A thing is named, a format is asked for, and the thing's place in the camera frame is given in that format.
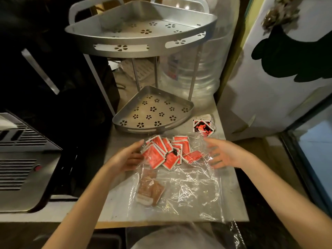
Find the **countertop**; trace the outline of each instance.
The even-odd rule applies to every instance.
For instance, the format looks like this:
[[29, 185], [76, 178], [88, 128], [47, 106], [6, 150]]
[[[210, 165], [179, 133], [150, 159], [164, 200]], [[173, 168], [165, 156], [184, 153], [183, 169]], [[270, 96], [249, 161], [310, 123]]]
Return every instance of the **countertop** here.
[[[121, 80], [121, 83], [130, 83], [127, 85], [126, 91], [120, 90], [121, 101], [119, 108], [121, 108], [133, 94], [128, 94], [128, 91], [134, 92], [135, 83], [130, 81], [124, 74], [118, 73], [115, 75], [116, 81]], [[195, 110], [193, 117], [178, 126], [175, 129], [165, 132], [166, 135], [183, 134], [192, 131], [192, 120], [195, 116], [202, 114], [211, 114], [214, 118], [216, 126], [215, 138], [225, 139], [222, 123], [216, 108], [215, 102], [212, 100], [211, 105], [206, 110]], [[109, 144], [106, 151], [105, 161], [107, 161], [115, 152], [121, 147], [130, 145], [139, 140], [140, 137], [134, 134], [126, 134], [115, 130], [114, 126], [111, 129]], [[235, 169], [225, 167], [217, 170], [218, 176], [221, 178], [221, 188], [223, 194], [223, 215], [225, 221], [249, 221], [246, 207], [243, 201], [243, 196], [239, 187]], [[112, 227], [128, 227], [128, 226], [142, 226], [153, 225], [165, 222], [162, 218], [149, 219], [147, 216], [127, 217], [127, 213], [123, 211], [128, 208], [128, 196], [132, 184], [131, 176], [122, 174], [114, 181], [114, 186], [110, 190], [106, 199], [104, 208], [99, 217], [96, 228], [112, 228]], [[35, 213], [13, 213], [0, 214], [0, 222], [61, 222], [66, 214], [71, 210], [75, 202], [49, 202], [42, 210]], [[168, 220], [169, 222], [182, 222], [188, 220], [176, 219]]]

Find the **lower shelf tray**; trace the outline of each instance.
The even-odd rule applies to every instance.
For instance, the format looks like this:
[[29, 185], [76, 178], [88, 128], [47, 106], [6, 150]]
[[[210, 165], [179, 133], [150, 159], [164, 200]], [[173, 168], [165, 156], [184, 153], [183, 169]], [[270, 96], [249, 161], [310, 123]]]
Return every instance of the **lower shelf tray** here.
[[157, 133], [186, 121], [193, 103], [158, 88], [145, 86], [113, 118], [117, 130]]

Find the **metal post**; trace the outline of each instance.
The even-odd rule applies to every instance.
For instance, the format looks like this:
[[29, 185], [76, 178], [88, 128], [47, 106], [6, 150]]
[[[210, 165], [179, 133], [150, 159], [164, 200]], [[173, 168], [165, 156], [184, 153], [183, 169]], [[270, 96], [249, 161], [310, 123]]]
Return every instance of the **metal post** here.
[[132, 58], [131, 62], [132, 62], [132, 68], [134, 69], [134, 75], [135, 75], [135, 81], [136, 81], [137, 91], [140, 91], [140, 88], [139, 88], [139, 77], [137, 76], [137, 72], [136, 72], [135, 58]]
[[86, 62], [88, 62], [88, 65], [89, 65], [89, 67], [90, 67], [90, 69], [91, 69], [91, 71], [92, 71], [92, 74], [93, 74], [94, 78], [96, 79], [96, 82], [97, 82], [97, 84], [98, 84], [98, 86], [99, 86], [99, 89], [100, 89], [100, 91], [102, 92], [102, 95], [104, 96], [104, 99], [105, 99], [105, 101], [106, 101], [108, 107], [110, 108], [110, 111], [112, 112], [113, 116], [115, 116], [116, 113], [115, 113], [115, 111], [114, 111], [114, 109], [113, 109], [112, 104], [110, 103], [110, 99], [108, 98], [108, 95], [107, 95], [107, 93], [106, 93], [106, 91], [105, 91], [105, 88], [104, 88], [102, 82], [100, 81], [100, 78], [99, 78], [99, 76], [98, 76], [98, 73], [97, 73], [95, 67], [93, 66], [93, 63], [92, 63], [92, 61], [91, 61], [90, 56], [89, 56], [88, 54], [83, 54], [83, 55], [84, 55], [84, 57], [85, 57]]
[[197, 48], [197, 54], [196, 54], [195, 64], [193, 66], [193, 77], [191, 78], [188, 100], [191, 100], [191, 97], [193, 96], [193, 87], [195, 85], [198, 65], [200, 64], [200, 60], [201, 60], [202, 48], [203, 48], [203, 44], [200, 44]]
[[153, 61], [153, 64], [154, 64], [154, 81], [155, 81], [155, 86], [156, 88], [158, 88], [158, 59], [157, 57], [154, 57], [154, 61]]

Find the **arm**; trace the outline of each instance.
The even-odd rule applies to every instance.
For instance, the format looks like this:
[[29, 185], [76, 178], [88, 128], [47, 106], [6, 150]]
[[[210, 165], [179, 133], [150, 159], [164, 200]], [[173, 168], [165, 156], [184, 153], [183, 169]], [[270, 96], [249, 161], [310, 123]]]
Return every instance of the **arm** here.
[[280, 221], [304, 249], [332, 245], [332, 220], [282, 180], [255, 155], [229, 141], [205, 139], [214, 155], [214, 168], [241, 168], [256, 186]]
[[83, 249], [88, 246], [112, 180], [121, 171], [134, 169], [143, 159], [141, 154], [134, 153], [142, 144], [143, 140], [118, 152], [97, 172], [43, 249]]

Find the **shelf handle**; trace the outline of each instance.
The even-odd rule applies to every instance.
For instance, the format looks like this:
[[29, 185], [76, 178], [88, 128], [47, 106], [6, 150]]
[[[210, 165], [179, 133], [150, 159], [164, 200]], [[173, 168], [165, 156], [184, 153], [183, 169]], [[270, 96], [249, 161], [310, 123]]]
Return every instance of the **shelf handle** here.
[[[111, 0], [83, 0], [78, 3], [74, 3], [69, 9], [69, 16], [68, 16], [69, 24], [72, 25], [75, 23], [75, 16], [77, 15], [78, 12], [107, 1]], [[118, 0], [118, 1], [120, 2], [121, 5], [124, 4], [123, 0]]]
[[203, 6], [204, 13], [210, 14], [210, 8], [209, 5], [207, 4], [206, 0], [185, 0], [185, 1], [190, 1], [194, 3], [200, 3]]

